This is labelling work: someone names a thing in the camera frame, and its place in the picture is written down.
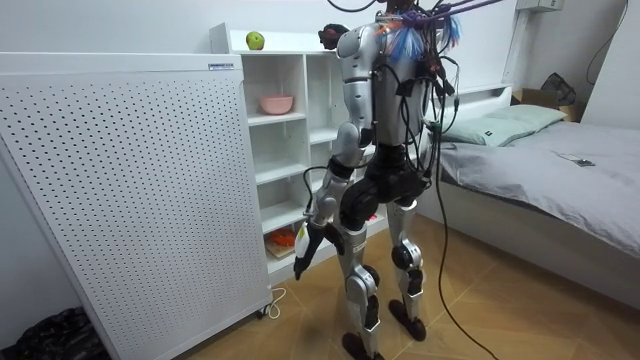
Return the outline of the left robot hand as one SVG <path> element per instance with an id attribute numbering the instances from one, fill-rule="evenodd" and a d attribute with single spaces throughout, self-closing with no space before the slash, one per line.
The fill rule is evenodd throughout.
<path id="1" fill-rule="evenodd" d="M 321 245 L 327 240 L 332 244 L 339 255 L 345 253 L 345 242 L 332 222 L 328 222 L 325 226 L 317 226 L 312 222 L 305 221 L 299 229 L 294 244 L 295 260 L 294 260 L 294 277 L 296 280 L 310 267 L 311 262 Z"/>

